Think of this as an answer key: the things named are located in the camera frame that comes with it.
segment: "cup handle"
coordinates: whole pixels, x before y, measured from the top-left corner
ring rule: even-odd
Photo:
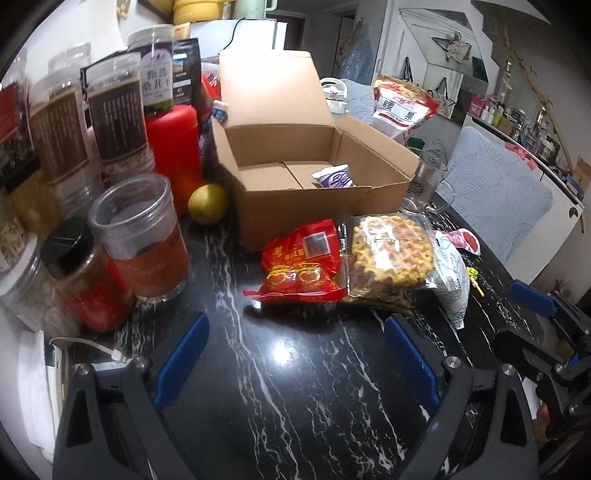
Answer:
[[[429,212],[431,212],[431,213],[440,213],[440,212],[444,211],[456,199],[456,191],[453,189],[453,187],[451,185],[449,185],[448,182],[446,182],[445,180],[442,180],[441,184],[445,185],[448,189],[450,189],[452,191],[452,199],[451,199],[451,201],[447,202],[444,206],[438,207],[438,208],[433,208],[430,205],[427,205],[427,210],[429,210]]]

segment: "metal screw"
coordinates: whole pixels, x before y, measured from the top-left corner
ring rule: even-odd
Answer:
[[[146,356],[139,356],[134,359],[134,367],[145,368],[150,364],[150,360]]]
[[[515,375],[515,367],[513,365],[510,364],[503,364],[503,366],[501,367],[503,370],[503,373],[507,376],[511,376],[511,375]]]
[[[457,368],[462,364],[462,361],[456,356],[448,356],[445,363],[449,368]]]
[[[88,375],[90,372],[92,372],[91,364],[81,364],[81,366],[78,367],[78,370],[76,370],[78,375]]]

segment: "yellow lemon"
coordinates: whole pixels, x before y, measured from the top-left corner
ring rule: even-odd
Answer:
[[[189,198],[189,214],[200,225],[218,223],[228,211],[229,201],[226,191],[219,185],[210,183],[199,187]]]

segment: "yellow container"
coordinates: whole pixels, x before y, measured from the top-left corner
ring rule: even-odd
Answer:
[[[223,4],[227,0],[179,0],[173,6],[174,24],[206,22],[222,17]]]

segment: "pink object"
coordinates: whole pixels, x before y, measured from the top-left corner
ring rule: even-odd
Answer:
[[[480,256],[480,242],[470,230],[460,228],[453,232],[442,232],[456,248],[468,250],[471,254]]]
[[[505,142],[505,148],[507,150],[511,150],[512,152],[517,153],[521,157],[521,160],[525,162],[525,164],[531,171],[534,171],[536,168],[538,168],[538,164],[535,162],[535,160],[532,158],[531,154],[527,150],[518,147],[517,145],[510,142]]]
[[[480,118],[480,115],[482,114],[482,110],[484,109],[485,105],[486,100],[484,100],[484,98],[472,94],[472,99],[470,100],[470,108],[468,109],[468,113],[471,113],[472,115]]]

